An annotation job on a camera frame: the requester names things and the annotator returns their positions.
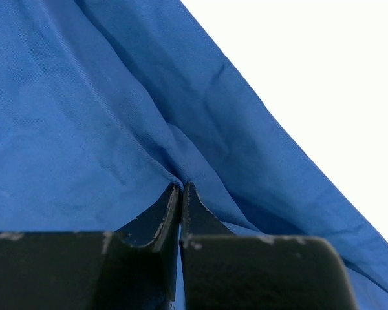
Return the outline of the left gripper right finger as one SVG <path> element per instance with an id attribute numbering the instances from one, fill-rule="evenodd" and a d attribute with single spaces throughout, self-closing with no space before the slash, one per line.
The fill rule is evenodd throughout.
<path id="1" fill-rule="evenodd" d="M 180 252 L 187 309 L 355 309 L 344 264 L 326 240 L 239 236 L 184 187 Z"/>

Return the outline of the blue surgical cloth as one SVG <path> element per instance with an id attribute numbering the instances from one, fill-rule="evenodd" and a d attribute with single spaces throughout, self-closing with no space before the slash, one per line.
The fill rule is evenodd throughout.
<path id="1" fill-rule="evenodd" d="M 0 231 L 112 231 L 189 181 L 238 233 L 326 238 L 388 309 L 388 243 L 180 1 L 0 1 Z"/>

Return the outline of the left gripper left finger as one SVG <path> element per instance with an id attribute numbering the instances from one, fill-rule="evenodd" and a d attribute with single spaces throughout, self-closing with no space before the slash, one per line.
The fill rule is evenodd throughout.
<path id="1" fill-rule="evenodd" d="M 180 190 L 117 231 L 0 232 L 0 309 L 168 309 Z"/>

